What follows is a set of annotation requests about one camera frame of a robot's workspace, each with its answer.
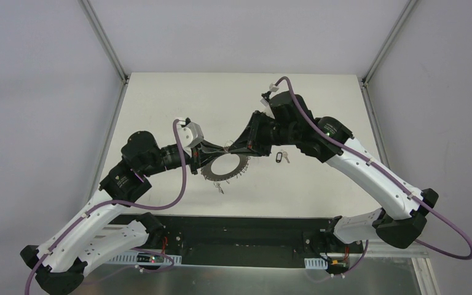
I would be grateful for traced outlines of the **metal disc with keyrings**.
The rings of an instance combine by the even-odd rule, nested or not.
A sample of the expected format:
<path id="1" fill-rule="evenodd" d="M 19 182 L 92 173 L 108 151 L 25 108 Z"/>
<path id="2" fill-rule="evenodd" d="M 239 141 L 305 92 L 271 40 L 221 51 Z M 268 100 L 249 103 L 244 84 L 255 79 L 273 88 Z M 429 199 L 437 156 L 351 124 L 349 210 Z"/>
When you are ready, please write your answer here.
<path id="1" fill-rule="evenodd" d="M 250 157 L 247 155 L 225 154 L 207 163 L 202 169 L 202 176 L 214 182 L 227 181 L 246 172 Z"/>

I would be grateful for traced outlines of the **black key tag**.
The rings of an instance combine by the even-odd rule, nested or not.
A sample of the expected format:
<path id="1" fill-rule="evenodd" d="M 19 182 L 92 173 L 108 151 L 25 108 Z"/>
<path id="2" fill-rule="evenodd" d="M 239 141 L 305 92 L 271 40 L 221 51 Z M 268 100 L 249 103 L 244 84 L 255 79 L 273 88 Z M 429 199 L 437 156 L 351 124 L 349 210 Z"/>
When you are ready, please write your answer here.
<path id="1" fill-rule="evenodd" d="M 277 152 L 276 156 L 275 156 L 275 161 L 276 163 L 280 163 L 283 159 L 283 153 L 282 152 Z"/>

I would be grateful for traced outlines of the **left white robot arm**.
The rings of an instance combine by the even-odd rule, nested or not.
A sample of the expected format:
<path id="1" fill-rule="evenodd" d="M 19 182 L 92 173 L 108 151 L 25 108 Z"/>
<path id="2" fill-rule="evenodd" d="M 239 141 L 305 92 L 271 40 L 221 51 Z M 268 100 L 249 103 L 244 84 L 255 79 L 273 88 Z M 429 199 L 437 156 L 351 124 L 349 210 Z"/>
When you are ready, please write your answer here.
<path id="1" fill-rule="evenodd" d="M 162 225 L 154 212 L 176 206 L 185 195 L 187 181 L 181 181 L 179 194 L 170 203 L 142 205 L 138 200 L 151 188 L 149 177 L 179 168 L 186 178 L 227 152 L 225 147 L 206 141 L 194 124 L 175 126 L 173 133 L 175 144 L 165 147 L 159 147 L 150 132 L 132 134 L 121 149 L 120 162 L 84 207 L 52 238 L 21 250 L 21 258 L 31 270 L 25 294 L 34 281 L 48 294 L 69 294 L 114 256 L 141 245 L 153 249 L 162 243 Z M 144 214 L 118 234 L 95 240 L 98 231 L 131 207 L 143 209 Z"/>

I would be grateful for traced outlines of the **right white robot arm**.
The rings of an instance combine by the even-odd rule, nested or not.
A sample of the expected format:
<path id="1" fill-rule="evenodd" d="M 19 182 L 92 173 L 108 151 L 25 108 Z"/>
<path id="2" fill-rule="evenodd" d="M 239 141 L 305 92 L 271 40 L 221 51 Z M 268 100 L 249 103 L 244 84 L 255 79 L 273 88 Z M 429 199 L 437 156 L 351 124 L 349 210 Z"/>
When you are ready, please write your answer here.
<path id="1" fill-rule="evenodd" d="M 306 156 L 339 170 L 379 204 L 370 213 L 336 216 L 325 229 L 327 249 L 338 252 L 358 240 L 379 238 L 399 249 L 410 246 L 422 233 L 429 211 L 410 200 L 416 196 L 434 207 L 438 194 L 403 183 L 363 147 L 352 131 L 333 117 L 313 117 L 302 96 L 281 92 L 268 101 L 270 111 L 255 111 L 242 134 L 229 146 L 231 154 L 268 156 L 272 146 L 294 145 Z"/>

